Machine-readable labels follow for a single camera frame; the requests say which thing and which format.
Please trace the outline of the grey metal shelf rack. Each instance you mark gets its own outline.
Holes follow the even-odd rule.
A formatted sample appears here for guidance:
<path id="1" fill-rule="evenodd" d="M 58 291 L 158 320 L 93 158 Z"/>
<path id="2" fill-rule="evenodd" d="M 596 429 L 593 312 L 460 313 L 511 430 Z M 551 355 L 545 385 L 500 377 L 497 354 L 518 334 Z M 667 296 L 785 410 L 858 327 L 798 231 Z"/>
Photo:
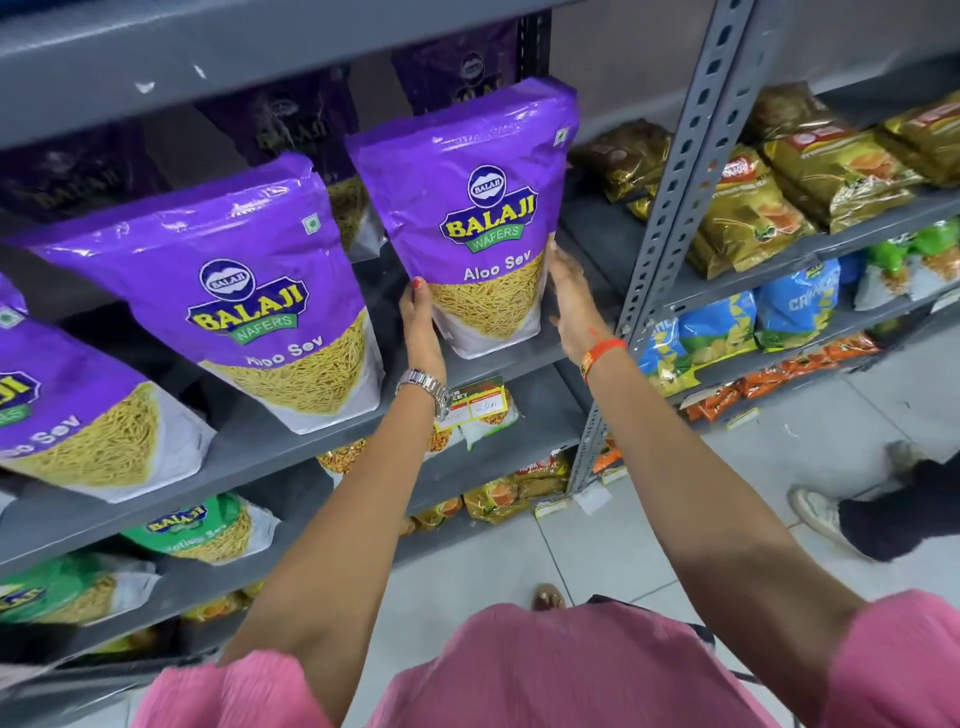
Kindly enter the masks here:
<path id="1" fill-rule="evenodd" d="M 960 90 L 960 51 L 917 61 L 878 76 L 822 92 L 824 102 L 850 122 L 869 126 L 950 91 Z M 563 230 L 599 273 L 597 300 L 605 313 L 620 314 L 627 297 L 644 226 L 625 207 L 603 200 L 575 177 L 560 214 Z M 951 213 L 960 213 L 960 188 L 919 188 L 906 205 L 885 211 L 838 234 L 818 233 L 744 273 L 726 272 L 704 280 L 687 262 L 674 266 L 671 288 L 656 299 L 649 318 L 679 317 L 734 294 L 755 289 L 817 263 L 859 251 L 883 239 L 913 232 Z"/>
<path id="2" fill-rule="evenodd" d="M 140 116 L 242 82 L 261 82 L 308 66 L 353 60 L 394 45 L 467 30 L 504 18 L 543 16 L 583 0 L 82 0 L 0 19 L 0 150 L 45 140 L 95 123 Z M 503 457 L 526 456 L 579 442 L 587 412 L 554 362 L 561 355 L 556 331 L 542 331 L 519 354 L 493 354 L 492 363 L 452 362 L 456 377 L 471 383 L 500 372 L 519 379 L 515 399 L 528 422 Z M 210 374 L 177 363 L 172 371 L 188 385 L 199 382 L 212 407 L 217 434 L 200 470 L 160 491 L 115 505 L 53 486 L 14 484 L 16 501 L 0 516 L 0 577 L 112 537 L 167 506 L 194 504 L 210 495 L 257 483 L 277 487 L 281 506 L 294 509 L 306 495 L 284 491 L 290 468 L 318 465 L 315 455 L 372 432 L 386 412 L 397 377 L 398 354 L 388 372 L 389 392 L 378 409 L 311 434 L 295 434 L 247 397 L 217 384 Z M 39 666 L 54 667 L 121 635 L 174 617 L 193 606 L 262 578 L 280 556 L 291 521 L 274 545 L 251 565 L 185 563 L 170 566 L 148 602 L 88 627 L 0 627 L 0 658 L 13 657 L 27 680 Z"/>

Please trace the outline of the person's left hand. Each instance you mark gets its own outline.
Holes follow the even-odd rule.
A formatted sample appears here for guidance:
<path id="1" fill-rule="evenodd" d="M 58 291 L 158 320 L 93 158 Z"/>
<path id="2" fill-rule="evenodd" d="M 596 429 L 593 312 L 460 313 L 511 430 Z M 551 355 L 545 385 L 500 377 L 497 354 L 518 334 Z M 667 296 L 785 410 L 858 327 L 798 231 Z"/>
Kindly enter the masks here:
<path id="1" fill-rule="evenodd" d="M 411 278 L 399 299 L 407 362 L 410 369 L 448 384 L 448 373 L 433 321 L 433 298 L 429 285 L 419 276 Z"/>

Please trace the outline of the white shelf price tag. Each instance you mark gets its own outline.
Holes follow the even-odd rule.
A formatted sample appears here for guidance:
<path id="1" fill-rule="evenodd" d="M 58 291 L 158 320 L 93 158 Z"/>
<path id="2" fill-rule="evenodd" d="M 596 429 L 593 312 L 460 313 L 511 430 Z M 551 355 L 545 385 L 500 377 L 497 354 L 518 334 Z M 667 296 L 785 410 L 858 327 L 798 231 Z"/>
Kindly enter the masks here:
<path id="1" fill-rule="evenodd" d="M 614 496 L 602 481 L 594 481 L 588 486 L 573 494 L 573 500 L 587 516 L 594 516 L 598 511 L 610 504 Z"/>

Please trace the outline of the yellow snack packet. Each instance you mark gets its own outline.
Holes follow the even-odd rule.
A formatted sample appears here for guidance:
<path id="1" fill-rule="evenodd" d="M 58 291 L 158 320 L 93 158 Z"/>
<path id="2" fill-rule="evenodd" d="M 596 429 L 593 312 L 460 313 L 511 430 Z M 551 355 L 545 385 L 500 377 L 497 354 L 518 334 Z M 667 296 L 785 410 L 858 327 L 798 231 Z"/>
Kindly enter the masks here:
<path id="1" fill-rule="evenodd" d="M 461 495 L 467 515 L 474 521 L 497 525 L 532 509 L 532 502 L 521 495 L 512 474 L 491 480 Z"/>
<path id="2" fill-rule="evenodd" d="M 414 527 L 424 532 L 433 531 L 456 517 L 463 508 L 463 497 L 457 495 L 412 516 Z"/>
<path id="3" fill-rule="evenodd" d="M 513 474 L 517 497 L 522 502 L 537 502 L 564 494 L 570 480 L 570 455 L 558 451 Z"/>

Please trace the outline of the row of orange snack packets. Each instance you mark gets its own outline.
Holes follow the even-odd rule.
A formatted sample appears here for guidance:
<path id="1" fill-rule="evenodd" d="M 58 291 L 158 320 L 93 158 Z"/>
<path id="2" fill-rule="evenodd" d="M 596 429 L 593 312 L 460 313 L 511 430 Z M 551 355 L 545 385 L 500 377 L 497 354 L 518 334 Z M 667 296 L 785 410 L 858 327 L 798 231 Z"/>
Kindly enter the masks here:
<path id="1" fill-rule="evenodd" d="M 747 373 L 713 392 L 695 394 L 693 398 L 684 400 L 678 412 L 689 423 L 700 420 L 715 423 L 735 405 L 750 403 L 772 394 L 787 383 L 822 371 L 839 370 L 843 365 L 878 355 L 881 351 L 882 348 L 866 332 L 838 338 L 799 356 Z"/>

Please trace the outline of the person's left forearm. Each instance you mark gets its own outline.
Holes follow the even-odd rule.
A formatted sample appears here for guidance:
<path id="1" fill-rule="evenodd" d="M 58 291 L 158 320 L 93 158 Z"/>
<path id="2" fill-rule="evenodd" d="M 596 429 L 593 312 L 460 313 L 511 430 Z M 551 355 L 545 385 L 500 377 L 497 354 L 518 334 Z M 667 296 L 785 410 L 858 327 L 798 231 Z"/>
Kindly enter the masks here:
<path id="1" fill-rule="evenodd" d="M 434 419 L 433 396 L 417 384 L 401 385 L 352 469 L 266 579 L 220 666 L 259 650 L 294 657 L 319 707 L 340 728 L 365 667 Z"/>

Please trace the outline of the purple snack pouch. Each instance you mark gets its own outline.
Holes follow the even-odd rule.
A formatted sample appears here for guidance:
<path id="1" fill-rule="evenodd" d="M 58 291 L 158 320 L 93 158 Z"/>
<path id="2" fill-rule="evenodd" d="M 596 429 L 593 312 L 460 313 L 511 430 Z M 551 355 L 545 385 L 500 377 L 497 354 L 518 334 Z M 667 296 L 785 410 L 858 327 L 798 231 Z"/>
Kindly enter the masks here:
<path id="1" fill-rule="evenodd" d="M 546 247 L 579 125 L 573 87 L 528 78 L 346 138 L 392 248 L 429 285 L 434 322 L 458 357 L 540 332 Z"/>

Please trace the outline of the small white green snack packet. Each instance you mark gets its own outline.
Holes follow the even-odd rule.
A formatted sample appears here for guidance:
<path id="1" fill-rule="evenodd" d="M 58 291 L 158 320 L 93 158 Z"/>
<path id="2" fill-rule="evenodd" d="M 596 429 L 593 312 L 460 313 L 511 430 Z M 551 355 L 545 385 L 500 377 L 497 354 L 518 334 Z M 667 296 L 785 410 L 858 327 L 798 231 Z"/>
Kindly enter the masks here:
<path id="1" fill-rule="evenodd" d="M 470 412 L 479 415 L 459 425 L 466 450 L 471 452 L 476 445 L 499 431 L 515 424 L 522 413 L 506 385 L 490 388 L 478 394 L 470 403 Z"/>

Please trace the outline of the brown gold snack packet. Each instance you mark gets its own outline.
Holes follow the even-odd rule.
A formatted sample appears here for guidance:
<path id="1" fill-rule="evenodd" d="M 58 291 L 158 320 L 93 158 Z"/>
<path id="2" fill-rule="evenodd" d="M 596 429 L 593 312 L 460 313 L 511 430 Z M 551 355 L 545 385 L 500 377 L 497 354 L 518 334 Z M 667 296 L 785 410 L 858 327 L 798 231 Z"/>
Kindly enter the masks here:
<path id="1" fill-rule="evenodd" d="M 638 118 L 573 147 L 568 160 L 601 183 L 606 200 L 619 203 L 660 182 L 673 143 L 673 132 Z"/>

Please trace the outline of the perforated grey upright post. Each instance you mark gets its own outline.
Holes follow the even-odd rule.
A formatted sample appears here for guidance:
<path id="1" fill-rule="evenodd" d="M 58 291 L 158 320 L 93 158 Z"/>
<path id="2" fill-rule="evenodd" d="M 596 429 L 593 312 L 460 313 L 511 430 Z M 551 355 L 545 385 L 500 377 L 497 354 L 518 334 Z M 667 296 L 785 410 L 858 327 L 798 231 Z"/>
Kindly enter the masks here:
<path id="1" fill-rule="evenodd" d="M 578 189 L 561 230 L 609 286 L 596 294 L 619 355 L 640 363 L 724 165 L 779 54 L 792 0 L 716 0 L 649 218 Z"/>

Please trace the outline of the orange mixed snack packet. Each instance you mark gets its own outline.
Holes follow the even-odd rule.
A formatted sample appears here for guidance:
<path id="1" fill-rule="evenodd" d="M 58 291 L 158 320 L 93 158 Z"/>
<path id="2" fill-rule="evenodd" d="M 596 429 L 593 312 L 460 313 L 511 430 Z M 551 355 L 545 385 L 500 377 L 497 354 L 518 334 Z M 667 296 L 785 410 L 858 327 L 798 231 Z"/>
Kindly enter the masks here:
<path id="1" fill-rule="evenodd" d="M 363 452 L 369 438 L 361 438 L 316 457 L 318 464 L 328 474 L 336 487 L 351 470 L 357 457 Z"/>

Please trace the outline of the person's right forearm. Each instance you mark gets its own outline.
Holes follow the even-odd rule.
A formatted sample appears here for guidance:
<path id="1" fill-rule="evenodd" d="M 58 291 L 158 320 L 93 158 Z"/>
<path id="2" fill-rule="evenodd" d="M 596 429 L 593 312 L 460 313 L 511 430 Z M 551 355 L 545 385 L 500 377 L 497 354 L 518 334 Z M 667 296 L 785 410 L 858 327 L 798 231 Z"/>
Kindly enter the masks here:
<path id="1" fill-rule="evenodd" d="M 633 488 L 704 625 L 806 728 L 866 606 L 666 404 L 620 347 L 587 375 Z"/>

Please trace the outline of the blue chips packet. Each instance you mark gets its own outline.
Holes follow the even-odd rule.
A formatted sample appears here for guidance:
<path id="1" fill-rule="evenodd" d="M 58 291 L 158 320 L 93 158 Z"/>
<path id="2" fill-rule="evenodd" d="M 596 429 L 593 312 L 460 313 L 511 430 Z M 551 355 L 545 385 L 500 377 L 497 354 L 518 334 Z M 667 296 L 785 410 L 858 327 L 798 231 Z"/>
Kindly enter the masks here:
<path id="1" fill-rule="evenodd" d="M 787 351 L 822 334 L 838 302 L 840 274 L 838 260 L 829 259 L 755 288 L 757 346 L 762 351 Z"/>
<path id="2" fill-rule="evenodd" d="M 639 361 L 639 370 L 664 397 L 699 385 L 707 366 L 756 351 L 758 309 L 751 291 L 658 322 Z"/>

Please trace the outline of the person's right hand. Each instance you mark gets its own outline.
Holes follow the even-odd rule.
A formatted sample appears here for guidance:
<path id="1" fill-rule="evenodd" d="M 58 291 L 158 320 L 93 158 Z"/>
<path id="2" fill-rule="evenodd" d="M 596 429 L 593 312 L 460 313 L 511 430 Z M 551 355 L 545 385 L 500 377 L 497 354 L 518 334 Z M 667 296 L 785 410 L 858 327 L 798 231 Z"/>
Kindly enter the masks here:
<path id="1" fill-rule="evenodd" d="M 616 336 L 601 316 L 587 280 L 582 292 L 570 291 L 563 295 L 554 292 L 554 297 L 558 313 L 550 320 L 558 329 L 560 343 L 567 357 L 579 367 L 588 349 L 603 339 Z"/>

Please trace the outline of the orange wristband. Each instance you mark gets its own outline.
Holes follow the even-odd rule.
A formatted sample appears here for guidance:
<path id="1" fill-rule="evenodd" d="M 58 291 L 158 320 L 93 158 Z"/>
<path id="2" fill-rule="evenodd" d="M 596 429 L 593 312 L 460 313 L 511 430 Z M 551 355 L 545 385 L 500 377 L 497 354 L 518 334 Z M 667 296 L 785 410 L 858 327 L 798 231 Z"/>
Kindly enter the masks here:
<path id="1" fill-rule="evenodd" d="M 617 350 L 627 350 L 627 344 L 617 337 L 608 337 L 589 348 L 583 354 L 579 364 L 583 383 L 589 384 L 590 374 L 600 359 Z"/>

